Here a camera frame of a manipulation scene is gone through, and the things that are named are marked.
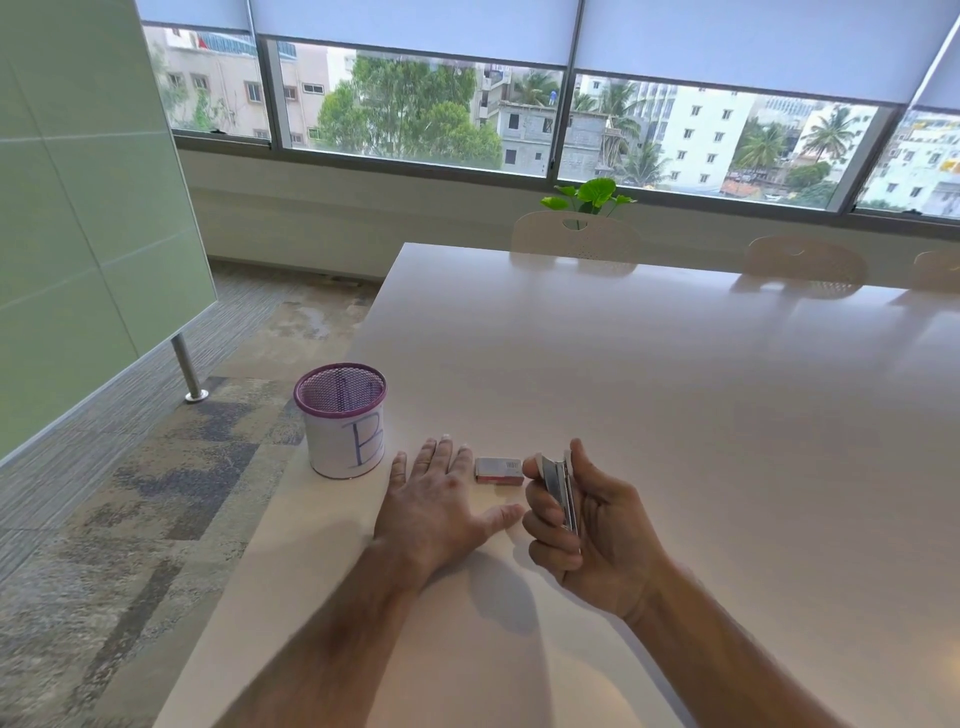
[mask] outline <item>floor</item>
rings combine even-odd
[[[369,283],[214,262],[185,332],[0,470],[0,726],[146,728],[302,438],[293,382],[342,358]]]

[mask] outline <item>mesh pen holder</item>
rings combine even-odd
[[[294,387],[303,412],[310,466],[332,478],[357,477],[383,459],[387,380],[366,364],[327,364]]]

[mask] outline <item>green panel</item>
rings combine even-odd
[[[133,0],[7,3],[0,47],[43,136],[166,129]]]
[[[216,301],[196,230],[105,266],[104,278],[141,356]]]
[[[196,228],[167,132],[47,143],[101,265]]]
[[[0,142],[0,305],[96,270],[43,143]]]
[[[39,136],[10,63],[0,58],[0,139]]]
[[[134,362],[96,271],[0,307],[0,457]]]

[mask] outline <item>white table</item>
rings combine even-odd
[[[407,244],[351,352],[388,379],[388,456],[334,482],[300,448],[156,726],[216,719],[353,562],[390,453],[444,432],[510,456],[582,436],[635,483],[667,548],[840,715],[957,725],[955,299],[630,271]],[[426,590],[370,726],[683,724],[642,648],[533,567],[527,543],[500,534]]]

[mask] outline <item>purple rim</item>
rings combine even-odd
[[[351,369],[364,369],[368,372],[372,372],[375,375],[377,375],[380,381],[383,382],[383,391],[380,393],[380,396],[377,397],[376,400],[374,400],[367,406],[360,407],[359,409],[351,409],[349,412],[326,412],[322,409],[315,409],[314,407],[311,407],[309,404],[306,404],[300,398],[300,387],[303,385],[303,383],[307,379],[309,379],[313,375],[319,374],[320,372],[326,372],[331,369],[343,369],[344,367],[350,367]],[[297,407],[299,407],[301,410],[306,412],[308,415],[312,415],[313,417],[320,417],[320,418],[323,418],[324,420],[343,420],[346,417],[356,417],[357,415],[365,414],[367,412],[370,412],[372,409],[375,409],[376,407],[380,406],[380,404],[383,403],[386,397],[387,397],[387,378],[384,377],[382,374],[380,374],[380,372],[378,372],[373,367],[367,366],[366,364],[357,364],[352,361],[341,361],[341,362],[337,362],[336,364],[324,364],[322,367],[317,367],[316,369],[311,370],[310,372],[307,372],[305,375],[300,377],[300,379],[297,381],[297,384],[294,386],[294,401],[297,403]]]

